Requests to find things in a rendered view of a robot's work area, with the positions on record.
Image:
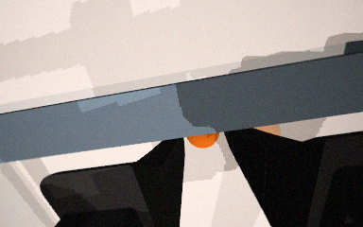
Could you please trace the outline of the clear l-shaped low wall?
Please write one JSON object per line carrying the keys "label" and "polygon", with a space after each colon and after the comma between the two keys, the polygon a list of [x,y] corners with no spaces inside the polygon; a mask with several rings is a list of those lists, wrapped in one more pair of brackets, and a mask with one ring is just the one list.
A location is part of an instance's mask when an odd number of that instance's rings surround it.
{"label": "clear l-shaped low wall", "polygon": [[[0,114],[362,51],[363,41],[309,48],[252,60],[225,63],[151,78],[14,101],[0,104]],[[0,227],[55,227],[55,225],[10,163],[0,163]]]}

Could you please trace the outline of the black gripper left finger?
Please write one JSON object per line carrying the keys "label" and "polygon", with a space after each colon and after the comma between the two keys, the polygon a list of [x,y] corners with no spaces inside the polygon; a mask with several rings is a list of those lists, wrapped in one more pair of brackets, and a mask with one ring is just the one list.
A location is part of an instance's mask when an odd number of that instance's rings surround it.
{"label": "black gripper left finger", "polygon": [[57,172],[40,189],[64,214],[134,209],[143,227],[180,227],[184,137],[163,140],[136,162]]}

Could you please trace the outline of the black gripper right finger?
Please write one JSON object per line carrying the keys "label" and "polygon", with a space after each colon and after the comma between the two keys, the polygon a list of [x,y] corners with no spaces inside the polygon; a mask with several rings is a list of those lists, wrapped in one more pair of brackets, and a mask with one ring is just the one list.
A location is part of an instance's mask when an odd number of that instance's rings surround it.
{"label": "black gripper right finger", "polygon": [[270,227],[320,227],[334,172],[363,164],[363,131],[302,142],[255,128],[224,134]]}

